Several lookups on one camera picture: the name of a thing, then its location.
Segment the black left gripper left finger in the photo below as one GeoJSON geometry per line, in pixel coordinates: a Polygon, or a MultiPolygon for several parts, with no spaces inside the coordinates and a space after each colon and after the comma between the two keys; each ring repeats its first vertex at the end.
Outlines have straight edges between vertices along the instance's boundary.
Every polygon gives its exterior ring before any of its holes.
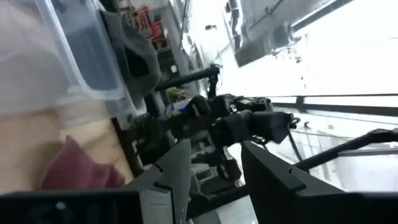
{"type": "Polygon", "coordinates": [[[139,194],[138,223],[186,222],[191,179],[191,141],[183,139],[149,170],[127,184],[139,194]]]}

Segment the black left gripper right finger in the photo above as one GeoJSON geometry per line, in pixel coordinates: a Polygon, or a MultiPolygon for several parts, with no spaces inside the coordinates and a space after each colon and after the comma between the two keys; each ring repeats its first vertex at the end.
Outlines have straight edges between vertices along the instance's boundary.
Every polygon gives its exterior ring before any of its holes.
{"type": "Polygon", "coordinates": [[[345,192],[250,141],[241,146],[259,223],[397,224],[397,193],[345,192]]]}

